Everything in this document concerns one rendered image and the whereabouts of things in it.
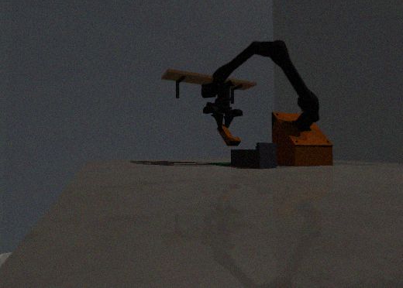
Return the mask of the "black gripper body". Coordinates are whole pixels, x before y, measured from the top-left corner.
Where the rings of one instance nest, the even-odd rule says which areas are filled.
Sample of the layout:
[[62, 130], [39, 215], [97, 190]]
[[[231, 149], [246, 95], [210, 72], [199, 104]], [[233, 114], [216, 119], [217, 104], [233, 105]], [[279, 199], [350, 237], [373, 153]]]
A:
[[217, 101], [217, 106], [206, 106], [203, 108], [203, 113], [205, 114], [209, 114], [210, 112], [213, 112], [212, 114], [225, 114], [225, 116], [227, 115], [235, 115], [235, 116], [242, 116], [243, 115], [243, 111], [239, 110], [239, 109], [232, 109], [232, 107], [230, 107], [230, 101], [231, 101], [231, 97], [229, 95], [218, 95], [216, 98]]

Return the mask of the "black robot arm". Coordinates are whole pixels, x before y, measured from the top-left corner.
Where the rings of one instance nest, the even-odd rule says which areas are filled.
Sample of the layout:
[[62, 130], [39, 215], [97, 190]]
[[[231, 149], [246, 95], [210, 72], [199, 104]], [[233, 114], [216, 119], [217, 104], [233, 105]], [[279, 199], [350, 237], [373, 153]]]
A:
[[235, 86], [235, 84], [233, 84], [231, 80], [228, 82], [224, 81], [237, 67], [254, 54], [270, 57], [283, 69], [298, 94], [298, 106], [301, 108], [301, 111], [303, 111], [297, 120], [293, 120], [293, 123], [295, 123], [300, 131], [311, 131], [309, 128], [311, 124], [319, 120], [319, 99], [306, 87], [304, 81], [295, 69], [295, 66], [290, 61], [288, 50], [282, 40], [276, 40], [274, 42], [256, 41], [251, 43], [251, 45], [238, 56], [229, 63], [221, 66], [212, 75], [212, 83], [202, 84], [201, 96], [203, 98], [214, 98], [216, 95], [223, 94], [230, 96], [230, 87]]

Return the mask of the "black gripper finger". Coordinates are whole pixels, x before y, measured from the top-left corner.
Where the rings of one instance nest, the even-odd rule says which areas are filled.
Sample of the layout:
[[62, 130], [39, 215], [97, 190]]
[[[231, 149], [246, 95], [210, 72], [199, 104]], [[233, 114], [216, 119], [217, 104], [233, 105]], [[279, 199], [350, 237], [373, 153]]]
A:
[[211, 115], [211, 116], [213, 116], [213, 117], [215, 118], [215, 120], [216, 120], [216, 122], [217, 122], [217, 125], [218, 125], [218, 127], [219, 127], [219, 130], [222, 130], [223, 115], [224, 115], [224, 114], [214, 114], [214, 115]]
[[231, 121], [233, 120], [233, 118], [236, 117], [235, 115], [227, 115], [227, 116], [223, 116], [223, 118], [225, 119], [225, 125], [228, 128]]

